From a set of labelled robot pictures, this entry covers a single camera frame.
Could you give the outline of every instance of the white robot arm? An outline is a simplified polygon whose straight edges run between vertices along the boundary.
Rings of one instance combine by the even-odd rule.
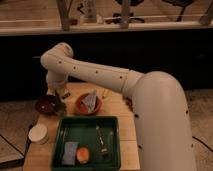
[[[66,43],[59,43],[42,55],[48,85],[59,88],[72,76],[122,93],[133,103],[141,170],[196,171],[187,101],[174,77],[72,57],[73,50]]]

